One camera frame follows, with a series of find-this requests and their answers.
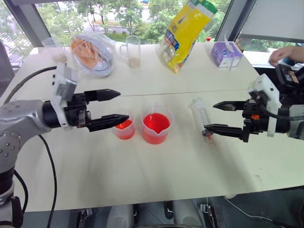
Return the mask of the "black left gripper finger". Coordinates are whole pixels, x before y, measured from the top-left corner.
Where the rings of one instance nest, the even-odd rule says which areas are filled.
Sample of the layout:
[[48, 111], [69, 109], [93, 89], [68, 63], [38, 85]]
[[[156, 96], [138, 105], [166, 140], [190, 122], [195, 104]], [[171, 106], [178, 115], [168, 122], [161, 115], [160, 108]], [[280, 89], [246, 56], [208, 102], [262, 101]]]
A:
[[120, 92], [111, 89], [85, 91], [84, 94], [87, 103], [92, 101], [108, 101], [121, 95]]
[[87, 128], [90, 132], [100, 131], [115, 127], [129, 119], [128, 115], [110, 114], [102, 116], [98, 119], [89, 120]]

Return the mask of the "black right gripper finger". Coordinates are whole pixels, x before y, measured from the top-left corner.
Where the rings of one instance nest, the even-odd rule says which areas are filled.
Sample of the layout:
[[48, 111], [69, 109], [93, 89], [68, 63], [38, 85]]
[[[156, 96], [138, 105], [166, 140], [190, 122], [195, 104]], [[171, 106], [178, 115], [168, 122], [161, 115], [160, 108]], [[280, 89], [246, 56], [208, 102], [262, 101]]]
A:
[[213, 105], [213, 108], [217, 108], [223, 111], [238, 111], [244, 110], [246, 101], [223, 101]]
[[226, 124], [208, 124], [205, 129], [219, 135], [235, 137], [247, 143], [251, 132], [251, 120], [245, 119], [243, 128], [231, 127]]

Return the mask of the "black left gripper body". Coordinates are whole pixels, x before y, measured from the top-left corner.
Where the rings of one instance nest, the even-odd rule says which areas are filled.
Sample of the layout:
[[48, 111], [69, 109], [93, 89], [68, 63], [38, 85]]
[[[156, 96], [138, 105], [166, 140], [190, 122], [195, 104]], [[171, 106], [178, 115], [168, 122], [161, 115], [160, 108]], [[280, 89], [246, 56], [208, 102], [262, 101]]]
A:
[[89, 111], [87, 111], [87, 104], [89, 104], [89, 92], [74, 94], [70, 101], [67, 101], [67, 106], [64, 108], [67, 122], [72, 127], [86, 127], [89, 119]]

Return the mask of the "person's bare hand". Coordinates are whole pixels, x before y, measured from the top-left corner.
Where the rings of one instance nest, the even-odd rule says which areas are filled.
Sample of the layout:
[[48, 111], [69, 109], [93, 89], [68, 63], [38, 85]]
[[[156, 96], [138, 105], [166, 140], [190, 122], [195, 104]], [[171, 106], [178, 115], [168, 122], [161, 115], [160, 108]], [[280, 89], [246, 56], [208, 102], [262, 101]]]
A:
[[286, 46], [274, 51], [269, 57], [269, 64], [275, 67], [278, 62], [284, 58], [292, 60], [293, 49], [294, 46]]

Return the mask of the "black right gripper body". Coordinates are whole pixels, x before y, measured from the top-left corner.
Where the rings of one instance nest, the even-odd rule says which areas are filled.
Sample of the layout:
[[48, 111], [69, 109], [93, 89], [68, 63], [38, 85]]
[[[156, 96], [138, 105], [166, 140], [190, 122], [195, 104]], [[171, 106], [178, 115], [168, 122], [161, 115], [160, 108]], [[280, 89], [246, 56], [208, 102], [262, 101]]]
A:
[[242, 117], [251, 121], [251, 132], [267, 132], [269, 117], [264, 114], [253, 99], [245, 101]]

